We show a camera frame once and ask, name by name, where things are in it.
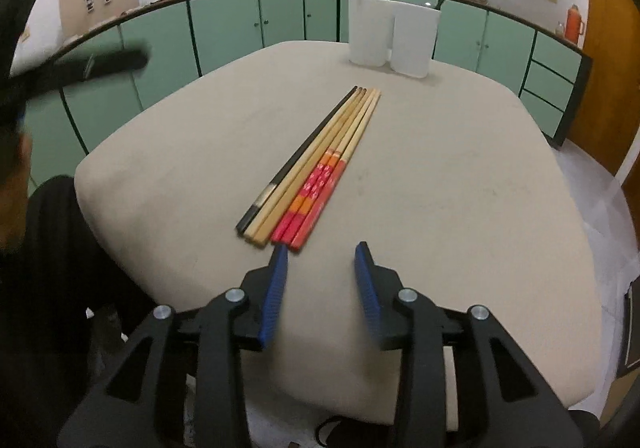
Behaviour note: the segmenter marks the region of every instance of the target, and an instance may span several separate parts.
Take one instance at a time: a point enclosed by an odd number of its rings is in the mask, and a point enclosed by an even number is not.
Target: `drawer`
[[[526,110],[538,124],[540,130],[549,138],[553,138],[562,119],[562,111],[549,105],[542,98],[538,98],[526,91],[523,91],[520,95],[520,101],[522,101]]]
[[[578,69],[582,61],[582,55],[569,49],[554,38],[538,32],[536,47],[533,50],[533,59],[553,69],[567,80],[575,82]]]
[[[531,62],[524,88],[564,111],[574,91],[574,84],[540,64]]]

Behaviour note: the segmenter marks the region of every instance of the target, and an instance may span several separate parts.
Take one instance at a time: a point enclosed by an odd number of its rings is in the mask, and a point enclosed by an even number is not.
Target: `table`
[[[158,301],[201,306],[267,263],[234,226],[353,85],[382,97],[310,240],[289,257],[270,375],[295,398],[390,422],[399,352],[376,351],[353,254],[436,304],[486,305],[562,402],[590,394],[600,302],[582,220],[520,101],[433,62],[423,80],[348,62],[348,45],[286,42],[205,75],[124,125],[79,165],[85,218]],[[447,358],[448,424],[455,387]]]

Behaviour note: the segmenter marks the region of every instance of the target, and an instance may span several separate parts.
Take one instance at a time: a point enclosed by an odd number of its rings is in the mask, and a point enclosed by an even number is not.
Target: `person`
[[[29,198],[32,142],[20,135],[0,186],[0,447],[49,448],[87,390],[91,322],[114,305],[130,334],[156,303],[100,247],[74,180]]]

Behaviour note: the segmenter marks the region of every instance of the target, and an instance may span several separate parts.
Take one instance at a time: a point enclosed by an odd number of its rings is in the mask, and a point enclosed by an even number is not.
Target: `chopstick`
[[[273,193],[264,203],[263,207],[255,216],[244,232],[244,238],[248,241],[263,247],[276,224],[293,201],[298,190],[313,170],[316,163],[326,150],[327,146],[334,139],[340,130],[342,123],[349,117],[354,102],[358,98],[362,89],[356,89],[347,102],[329,120],[329,123],[322,129],[316,139],[306,149],[303,155],[297,160],[295,165],[289,170],[282,182],[276,187]]]
[[[264,188],[264,190],[260,193],[260,195],[256,198],[254,203],[249,207],[249,209],[244,213],[242,218],[238,221],[236,225],[236,231],[239,235],[244,234],[249,224],[255,219],[255,216],[258,215],[258,212],[269,198],[269,196],[273,193],[273,191],[278,187],[280,183],[285,179],[286,175],[289,173],[291,168],[296,164],[297,160],[302,157],[305,153],[306,149],[309,148],[311,143],[316,139],[316,137],[322,132],[322,129],[326,127],[331,118],[340,110],[340,108],[349,100],[351,95],[356,91],[358,86],[354,85],[353,88],[347,93],[347,95],[340,100],[340,102],[334,107],[334,109],[327,114],[326,118],[322,120],[322,122],[315,128],[315,130],[309,134],[307,139],[299,146],[298,150],[293,153],[293,155],[289,158],[287,163],[282,165],[282,168],[278,171],[276,175],[273,176],[271,182]]]
[[[321,175],[316,180],[313,188],[309,191],[308,196],[306,196],[305,200],[300,205],[300,209],[294,215],[293,219],[290,221],[289,227],[282,236],[282,242],[286,245],[290,246],[292,244],[293,239],[296,237],[296,234],[302,226],[302,223],[304,222],[306,216],[311,211],[311,208],[318,199],[318,196],[324,188],[324,185],[331,177],[335,166],[338,164],[340,158],[342,157],[342,154],[349,145],[351,138],[353,138],[353,135],[356,133],[360,121],[362,121],[362,118],[367,113],[369,105],[373,102],[379,92],[380,91],[378,91],[377,89],[373,89],[368,93],[366,101],[360,105],[360,110],[357,112],[357,114],[354,112],[349,118],[348,128],[345,129],[345,132],[340,132],[341,137],[337,147],[335,147],[333,151],[327,150],[327,153],[330,152],[330,154],[329,158],[326,161],[326,165],[322,168]]]
[[[316,200],[316,203],[311,208],[311,211],[305,217],[305,220],[303,221],[302,226],[300,226],[298,233],[296,234],[295,238],[289,245],[290,249],[294,251],[298,251],[306,243],[306,240],[308,239],[309,234],[313,231],[313,228],[318,222],[318,219],[320,217],[320,214],[322,213],[322,210],[324,209],[326,203],[331,197],[331,194],[334,192],[335,185],[338,183],[338,181],[340,181],[340,177],[342,176],[342,173],[344,172],[344,169],[346,168],[347,163],[349,163],[349,160],[353,155],[353,151],[355,151],[360,139],[362,138],[364,129],[366,129],[367,124],[371,119],[371,115],[373,114],[373,110],[376,108],[376,105],[378,104],[378,100],[380,99],[380,94],[381,94],[380,91],[377,91],[375,94],[375,98],[373,98],[373,101],[369,104],[369,107],[367,108],[365,115],[362,117],[362,120],[358,124],[358,127],[353,135],[353,138],[351,138],[349,145],[347,145],[347,148],[345,149],[344,153],[342,154],[342,157],[340,158],[340,161],[335,166],[334,171],[329,177],[329,180],[327,180],[327,183],[324,185],[324,188],[320,192],[320,195],[318,196],[318,200]]]

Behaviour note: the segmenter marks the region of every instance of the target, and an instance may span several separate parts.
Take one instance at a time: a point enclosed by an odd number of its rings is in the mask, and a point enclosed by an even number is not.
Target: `cardboard box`
[[[76,35],[80,37],[105,21],[140,6],[140,0],[110,0],[108,3],[92,0],[92,3],[93,9],[89,12],[86,0],[60,0],[60,21],[65,40]]]

